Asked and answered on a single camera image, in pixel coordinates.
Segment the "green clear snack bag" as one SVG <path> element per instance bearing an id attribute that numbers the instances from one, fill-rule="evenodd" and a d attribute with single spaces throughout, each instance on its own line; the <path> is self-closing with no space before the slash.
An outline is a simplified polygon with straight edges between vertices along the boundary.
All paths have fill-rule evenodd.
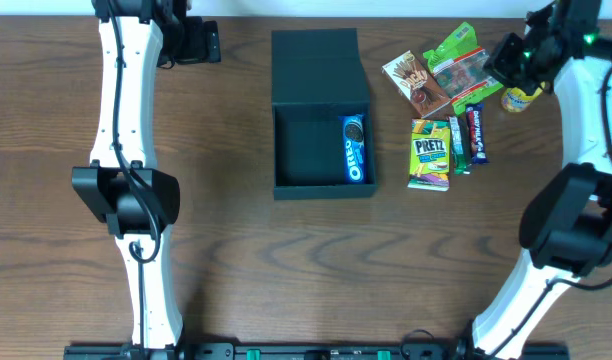
<path id="1" fill-rule="evenodd" d="M 434 79 L 449 96 L 456 115 L 503 87 L 483 69 L 489 54 L 478 44 L 475 29 L 468 22 L 460 24 L 436 49 L 424 52 L 423 57 Z"/>

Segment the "black gift box with lid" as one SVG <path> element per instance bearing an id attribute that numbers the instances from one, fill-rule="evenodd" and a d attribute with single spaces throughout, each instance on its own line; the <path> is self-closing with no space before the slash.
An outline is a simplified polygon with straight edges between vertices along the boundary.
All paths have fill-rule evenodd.
<path id="1" fill-rule="evenodd" d="M 354 29 L 272 33 L 277 200 L 367 198 L 377 190 L 370 91 Z M 339 116 L 363 114 L 365 182 L 345 177 Z"/>

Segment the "blue Oreo pack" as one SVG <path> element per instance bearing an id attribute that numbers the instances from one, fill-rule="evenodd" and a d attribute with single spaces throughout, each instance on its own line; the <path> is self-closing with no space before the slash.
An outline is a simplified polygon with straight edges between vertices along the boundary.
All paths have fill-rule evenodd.
<path id="1" fill-rule="evenodd" d="M 365 182 L 363 114 L 339 116 L 342 124 L 345 177 L 348 183 Z"/>

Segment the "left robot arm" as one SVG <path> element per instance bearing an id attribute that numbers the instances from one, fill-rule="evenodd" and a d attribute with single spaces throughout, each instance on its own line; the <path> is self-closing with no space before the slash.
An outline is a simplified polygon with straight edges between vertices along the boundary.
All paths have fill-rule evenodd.
<path id="1" fill-rule="evenodd" d="M 99 124 L 72 187 L 105 224 L 122 256 L 133 326 L 129 343 L 70 346 L 66 357 L 182 359 L 184 325 L 173 289 L 170 242 L 178 180 L 158 168 L 154 98 L 158 69 L 217 63 L 218 28 L 189 15 L 191 0 L 96 1 L 103 50 Z"/>

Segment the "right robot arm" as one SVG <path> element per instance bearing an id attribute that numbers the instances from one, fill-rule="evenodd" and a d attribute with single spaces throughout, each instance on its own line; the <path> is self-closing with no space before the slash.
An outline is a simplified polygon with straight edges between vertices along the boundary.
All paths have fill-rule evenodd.
<path id="1" fill-rule="evenodd" d="M 568 289 L 612 286 L 583 278 L 612 262 L 612 39 L 600 36 L 597 0 L 557 0 L 527 15 L 484 69 L 508 88 L 555 94 L 562 116 L 561 171 L 529 203 L 521 252 L 489 307 L 469 325 L 454 355 L 518 359 L 548 309 Z"/>

